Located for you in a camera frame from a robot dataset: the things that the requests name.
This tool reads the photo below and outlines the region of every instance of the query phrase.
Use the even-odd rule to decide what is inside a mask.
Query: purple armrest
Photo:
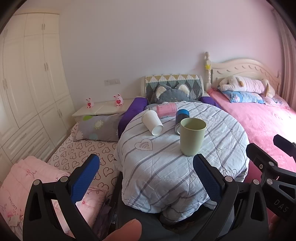
[[[123,117],[118,124],[118,138],[121,137],[128,123],[139,113],[141,113],[144,108],[148,105],[148,100],[143,97],[137,97],[134,99],[133,103],[130,105],[128,110],[124,113]]]
[[[211,105],[213,105],[213,106],[218,107],[219,109],[222,109],[222,108],[220,107],[220,105],[218,105],[218,103],[217,103],[216,101],[214,101],[214,99],[213,99],[212,97],[210,97],[210,96],[202,96],[202,97],[200,98],[200,101],[201,101],[202,103],[211,104]]]

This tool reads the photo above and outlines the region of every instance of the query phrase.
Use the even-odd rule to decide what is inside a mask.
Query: gray plush toy
[[[199,102],[189,98],[190,91],[185,84],[177,85],[174,89],[167,85],[160,85],[155,90],[154,102],[162,104],[164,102]]]

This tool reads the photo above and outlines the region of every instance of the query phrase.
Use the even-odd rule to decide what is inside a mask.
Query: screw
[[[39,183],[40,183],[40,180],[35,180],[34,182],[33,182],[33,184],[35,185],[35,186],[37,186],[37,185],[39,185]]]
[[[254,183],[255,185],[259,185],[259,184],[260,184],[260,182],[259,182],[257,179],[254,179],[254,180],[253,180],[253,183]]]
[[[63,176],[60,178],[60,181],[65,183],[66,181],[68,181],[68,177],[67,176]]]
[[[272,184],[272,180],[271,180],[271,179],[267,179],[266,182],[267,182],[267,184],[269,184],[269,185]]]
[[[225,177],[225,181],[227,181],[227,182],[229,182],[229,183],[232,182],[232,177],[230,177],[230,176],[226,176],[226,177]]]

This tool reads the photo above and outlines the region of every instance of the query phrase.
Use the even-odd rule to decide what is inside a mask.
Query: gray floral pillow
[[[86,115],[78,123],[74,141],[82,139],[118,142],[118,123],[122,114]]]

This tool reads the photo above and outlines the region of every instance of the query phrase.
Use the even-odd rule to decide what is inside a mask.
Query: pink pig figurine
[[[116,100],[115,100],[115,106],[116,107],[123,105],[123,99],[120,96],[120,94],[118,94],[117,96],[113,96],[113,97],[116,98]]]
[[[94,106],[94,102],[91,101],[91,98],[86,99],[86,101],[87,101],[87,108],[88,109],[92,108]]]

